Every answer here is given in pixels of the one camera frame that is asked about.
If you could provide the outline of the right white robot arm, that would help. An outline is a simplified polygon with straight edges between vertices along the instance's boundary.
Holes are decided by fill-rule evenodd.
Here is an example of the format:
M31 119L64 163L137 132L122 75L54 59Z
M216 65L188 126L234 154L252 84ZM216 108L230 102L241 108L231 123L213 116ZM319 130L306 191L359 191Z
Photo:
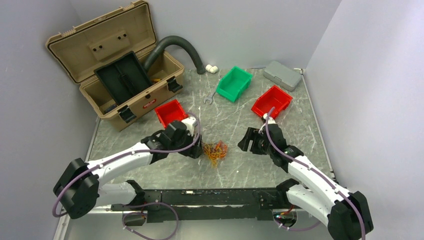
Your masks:
M237 146L243 152L270 156L277 167L292 175L276 187L276 203L304 209L327 227L334 240L361 240L374 229L365 195L323 174L300 149L287 144L276 123L249 127Z

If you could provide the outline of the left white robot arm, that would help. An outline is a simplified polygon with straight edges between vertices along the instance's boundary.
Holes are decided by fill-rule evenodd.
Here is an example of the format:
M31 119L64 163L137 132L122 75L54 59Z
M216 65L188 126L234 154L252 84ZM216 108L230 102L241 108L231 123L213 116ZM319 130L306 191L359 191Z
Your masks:
M134 180L120 184L110 181L133 169L152 165L172 153L198 158L202 152L200 130L199 120L191 116L175 120L165 129L113 155L88 162L81 158L72 160L53 188L56 195L53 216L68 215L78 219L93 208L113 204L139 209L145 193Z

